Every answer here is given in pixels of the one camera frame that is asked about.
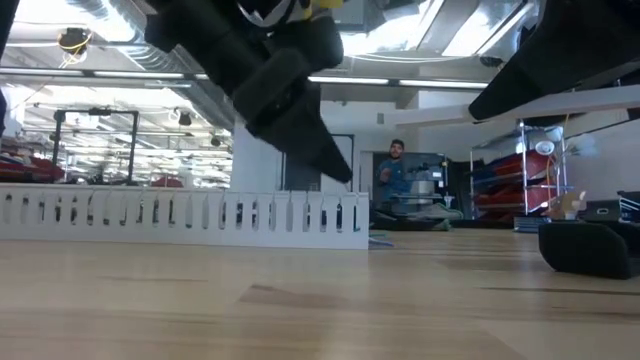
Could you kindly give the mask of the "black background station frame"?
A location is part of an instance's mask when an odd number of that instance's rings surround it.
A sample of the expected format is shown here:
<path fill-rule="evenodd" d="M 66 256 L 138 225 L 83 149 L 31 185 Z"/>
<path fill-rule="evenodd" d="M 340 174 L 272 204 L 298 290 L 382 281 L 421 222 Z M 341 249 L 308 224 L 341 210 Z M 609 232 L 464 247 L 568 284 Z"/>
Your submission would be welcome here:
<path fill-rule="evenodd" d="M 137 135 L 138 135 L 138 129 L 139 129 L 140 113 L 137 110 L 113 110 L 113 109 L 99 108 L 99 107 L 92 107 L 85 110 L 83 109 L 56 110 L 53 114 L 53 120 L 55 122 L 55 129 L 53 134 L 54 145 L 53 145 L 53 153 L 52 153 L 52 159 L 51 159 L 53 166 L 56 166 L 58 162 L 62 123 L 66 120 L 66 114 L 71 112 L 87 114 L 90 116 L 111 116 L 114 114 L 124 114 L 124 115 L 130 115 L 132 117 L 133 123 L 132 123 L 132 128 L 129 131 L 131 141 L 130 141 L 130 152 L 129 152 L 129 160 L 128 160 L 128 172 L 126 177 L 126 184 L 131 185 L 133 183 L 134 156 L 135 156 L 136 141 L 137 141 Z"/>
<path fill-rule="evenodd" d="M 352 134 L 333 134 L 332 137 L 347 165 L 353 169 L 354 136 Z M 300 164 L 287 155 L 283 155 L 280 188 L 284 191 L 342 194 L 350 192 L 353 189 L 353 183 L 352 181 L 341 183 L 308 165 Z"/>

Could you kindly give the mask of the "person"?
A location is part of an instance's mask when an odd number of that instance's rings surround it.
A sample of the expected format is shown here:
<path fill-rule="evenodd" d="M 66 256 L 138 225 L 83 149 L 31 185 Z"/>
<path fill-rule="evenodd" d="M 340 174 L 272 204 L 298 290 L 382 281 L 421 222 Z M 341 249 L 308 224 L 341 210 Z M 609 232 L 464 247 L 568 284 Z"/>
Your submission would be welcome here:
<path fill-rule="evenodd" d="M 375 201 L 377 209 L 392 211 L 394 206 L 408 203 L 406 195 L 410 193 L 411 184 L 405 179 L 404 151 L 404 142 L 393 139 L 388 158 L 377 169 L 376 187 L 379 191 Z"/>

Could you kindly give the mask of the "white duct cover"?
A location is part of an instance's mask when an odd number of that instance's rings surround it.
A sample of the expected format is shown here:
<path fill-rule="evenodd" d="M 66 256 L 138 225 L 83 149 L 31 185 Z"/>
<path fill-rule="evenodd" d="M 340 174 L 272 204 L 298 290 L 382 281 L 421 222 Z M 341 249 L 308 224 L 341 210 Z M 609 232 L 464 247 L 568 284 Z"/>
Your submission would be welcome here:
<path fill-rule="evenodd" d="M 640 84 L 549 95 L 529 102 L 488 121 L 515 120 L 572 113 L 589 113 L 640 107 Z M 473 123 L 467 104 L 426 109 L 403 110 L 384 114 L 386 125 L 424 127 L 442 124 Z"/>

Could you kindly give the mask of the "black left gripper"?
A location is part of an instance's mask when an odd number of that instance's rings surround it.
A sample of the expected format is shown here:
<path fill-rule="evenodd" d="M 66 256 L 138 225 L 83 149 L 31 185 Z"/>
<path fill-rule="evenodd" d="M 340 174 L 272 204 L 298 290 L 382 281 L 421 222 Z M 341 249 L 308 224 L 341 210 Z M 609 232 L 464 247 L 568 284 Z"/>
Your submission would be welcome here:
<path fill-rule="evenodd" d="M 199 24 L 200 65 L 249 121 L 249 133 L 321 174 L 349 182 L 353 172 L 321 116 L 320 87 L 308 82 L 312 73 L 344 58 L 335 20 L 281 17 L 264 24 L 211 17 Z"/>

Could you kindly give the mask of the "white slotted wiring duct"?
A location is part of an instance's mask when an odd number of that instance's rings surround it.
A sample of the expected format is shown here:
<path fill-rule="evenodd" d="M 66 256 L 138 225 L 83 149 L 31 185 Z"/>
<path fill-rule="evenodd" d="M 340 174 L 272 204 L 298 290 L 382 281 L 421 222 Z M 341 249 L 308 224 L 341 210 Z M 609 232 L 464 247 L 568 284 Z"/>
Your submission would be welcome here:
<path fill-rule="evenodd" d="M 0 240 L 366 250 L 359 193 L 0 184 Z"/>

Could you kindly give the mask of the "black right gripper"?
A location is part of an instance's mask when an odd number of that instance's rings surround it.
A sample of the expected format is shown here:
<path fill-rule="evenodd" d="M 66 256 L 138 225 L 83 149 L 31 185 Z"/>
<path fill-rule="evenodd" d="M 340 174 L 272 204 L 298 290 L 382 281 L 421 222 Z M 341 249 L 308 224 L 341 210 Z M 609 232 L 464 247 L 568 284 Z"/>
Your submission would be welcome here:
<path fill-rule="evenodd" d="M 532 38 L 469 105 L 486 121 L 547 95 L 592 90 L 640 70 L 640 0 L 545 0 L 542 38 Z M 565 115 L 530 117 L 553 126 Z"/>

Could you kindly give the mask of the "silver ventilation duct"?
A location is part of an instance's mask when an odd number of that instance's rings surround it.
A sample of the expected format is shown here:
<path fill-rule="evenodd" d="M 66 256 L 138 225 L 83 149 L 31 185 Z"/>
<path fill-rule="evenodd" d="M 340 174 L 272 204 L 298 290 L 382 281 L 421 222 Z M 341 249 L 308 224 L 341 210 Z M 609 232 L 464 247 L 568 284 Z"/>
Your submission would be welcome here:
<path fill-rule="evenodd" d="M 131 30 L 126 35 L 127 46 L 120 51 L 144 70 L 163 73 L 197 73 L 201 68 L 187 52 L 177 47 L 165 53 L 144 40 L 146 14 L 151 8 L 143 0 L 65 0 L 100 24 L 112 21 Z M 196 80 L 189 88 L 177 90 L 185 96 L 212 125 L 232 131 L 237 113 L 223 91 L 208 80 Z"/>

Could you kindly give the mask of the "small black rounded block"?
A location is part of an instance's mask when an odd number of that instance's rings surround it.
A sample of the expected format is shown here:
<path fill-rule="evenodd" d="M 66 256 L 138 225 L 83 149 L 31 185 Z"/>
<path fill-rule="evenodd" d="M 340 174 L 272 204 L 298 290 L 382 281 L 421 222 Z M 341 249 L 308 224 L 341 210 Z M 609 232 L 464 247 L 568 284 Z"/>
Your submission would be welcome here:
<path fill-rule="evenodd" d="M 539 227 L 538 247 L 557 272 L 618 280 L 640 277 L 640 225 L 547 223 Z"/>

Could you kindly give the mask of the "red storage bin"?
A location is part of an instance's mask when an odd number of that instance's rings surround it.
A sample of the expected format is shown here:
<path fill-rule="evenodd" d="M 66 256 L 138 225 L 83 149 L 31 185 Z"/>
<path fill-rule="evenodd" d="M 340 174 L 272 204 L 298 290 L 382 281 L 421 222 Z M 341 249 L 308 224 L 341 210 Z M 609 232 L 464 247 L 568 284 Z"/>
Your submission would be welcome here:
<path fill-rule="evenodd" d="M 527 200 L 528 206 L 533 208 L 549 198 L 555 196 L 555 190 L 547 191 L 544 188 L 528 188 L 524 190 L 521 186 L 495 186 L 484 193 L 474 197 L 476 205 L 497 205 L 497 204 L 523 204 Z"/>
<path fill-rule="evenodd" d="M 532 150 L 498 159 L 492 163 L 491 168 L 496 175 L 515 174 L 526 170 L 527 176 L 532 177 L 546 169 L 547 159 L 547 156 Z"/>

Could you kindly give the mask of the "long ceiling strip light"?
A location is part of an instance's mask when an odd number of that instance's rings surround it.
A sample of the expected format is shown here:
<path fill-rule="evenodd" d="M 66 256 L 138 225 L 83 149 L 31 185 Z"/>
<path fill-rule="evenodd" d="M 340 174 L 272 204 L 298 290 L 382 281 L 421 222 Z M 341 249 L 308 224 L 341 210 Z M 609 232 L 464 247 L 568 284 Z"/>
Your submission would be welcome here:
<path fill-rule="evenodd" d="M 113 78 L 113 79 L 148 79 L 148 80 L 190 80 L 206 81 L 209 77 L 204 73 L 166 73 L 136 72 L 113 70 L 74 70 L 53 68 L 20 68 L 0 67 L 0 75 L 35 76 L 35 77 L 70 77 L 70 78 Z M 410 80 L 383 79 L 366 77 L 310 76 L 309 80 L 321 84 L 368 85 L 386 87 L 434 88 L 447 90 L 484 90 L 488 84 L 482 82 L 445 81 L 445 80 Z"/>

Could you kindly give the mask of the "grey metal machine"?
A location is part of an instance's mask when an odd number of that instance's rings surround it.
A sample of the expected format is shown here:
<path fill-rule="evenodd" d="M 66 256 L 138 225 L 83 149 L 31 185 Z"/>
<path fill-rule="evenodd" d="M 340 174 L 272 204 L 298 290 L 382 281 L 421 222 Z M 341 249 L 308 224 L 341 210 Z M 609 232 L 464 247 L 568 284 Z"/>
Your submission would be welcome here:
<path fill-rule="evenodd" d="M 403 156 L 407 188 L 397 198 L 403 205 L 421 210 L 433 205 L 447 205 L 448 159 L 441 153 L 409 152 Z"/>

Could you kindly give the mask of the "metal shelf rack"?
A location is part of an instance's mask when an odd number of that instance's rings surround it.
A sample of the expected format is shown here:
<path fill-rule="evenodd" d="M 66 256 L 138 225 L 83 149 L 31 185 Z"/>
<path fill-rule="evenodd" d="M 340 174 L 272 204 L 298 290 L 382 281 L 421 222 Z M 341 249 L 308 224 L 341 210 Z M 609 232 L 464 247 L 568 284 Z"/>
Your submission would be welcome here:
<path fill-rule="evenodd" d="M 510 223 L 540 217 L 569 184 L 564 159 L 564 128 L 515 129 L 469 151 L 471 216 Z"/>

